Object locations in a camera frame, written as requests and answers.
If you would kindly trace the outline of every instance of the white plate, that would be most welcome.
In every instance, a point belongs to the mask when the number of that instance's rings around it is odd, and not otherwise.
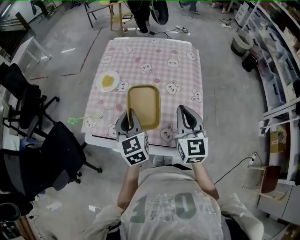
[[[102,87],[102,81],[106,75],[113,77],[114,81],[113,81],[112,86],[104,88],[104,87]],[[95,81],[95,86],[98,88],[99,91],[110,92],[118,86],[119,81],[120,81],[120,75],[116,71],[111,71],[111,70],[105,71],[105,72],[101,73],[100,76],[98,77],[98,79]]]

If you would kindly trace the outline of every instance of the forearm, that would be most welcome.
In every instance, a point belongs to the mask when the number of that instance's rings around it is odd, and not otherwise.
[[[194,169],[194,174],[196,178],[196,182],[199,187],[208,195],[212,196],[214,199],[219,199],[218,191],[208,176],[205,167],[202,163],[192,164]]]
[[[140,166],[136,164],[127,170],[126,177],[123,182],[122,189],[118,198],[118,207],[126,209],[137,190],[139,181]]]

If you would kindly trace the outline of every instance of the yellow tray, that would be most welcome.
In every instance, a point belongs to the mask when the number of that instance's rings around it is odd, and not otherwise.
[[[130,108],[135,111],[142,130],[152,130],[159,126],[160,94],[155,86],[137,85],[131,87],[127,93],[127,116],[129,116]]]

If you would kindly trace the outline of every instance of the phone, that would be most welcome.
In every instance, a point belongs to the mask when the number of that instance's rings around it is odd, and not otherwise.
[[[132,18],[132,15],[124,15],[122,18],[123,19],[130,19],[130,18]]]

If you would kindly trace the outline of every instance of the wooden chair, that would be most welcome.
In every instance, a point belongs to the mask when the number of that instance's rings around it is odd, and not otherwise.
[[[247,185],[243,186],[243,188],[248,189],[250,191],[253,191],[259,195],[265,196],[267,198],[271,198],[275,201],[282,201],[284,200],[287,192],[279,192],[276,191],[276,185],[279,179],[280,175],[280,166],[255,166],[250,165],[248,166],[248,169],[253,170],[259,170],[262,171],[261,177],[259,179],[259,182],[256,185]],[[277,193],[277,195],[270,195],[267,193]]]
[[[97,20],[97,18],[96,18],[95,15],[94,15],[94,12],[97,12],[97,11],[99,11],[99,10],[101,10],[101,9],[104,9],[104,8],[107,8],[107,7],[109,7],[109,6],[104,6],[104,5],[101,5],[101,4],[99,4],[99,3],[97,3],[97,5],[94,5],[94,6],[89,6],[92,2],[95,2],[95,1],[86,1],[86,2],[84,3],[84,7],[85,7],[85,11],[86,11],[86,13],[87,13],[87,15],[88,15],[90,24],[91,24],[91,26],[92,26],[92,28],[93,28],[93,24],[92,24],[92,21],[90,20],[90,15],[89,15],[89,14],[92,13],[92,15],[94,16],[95,20]]]

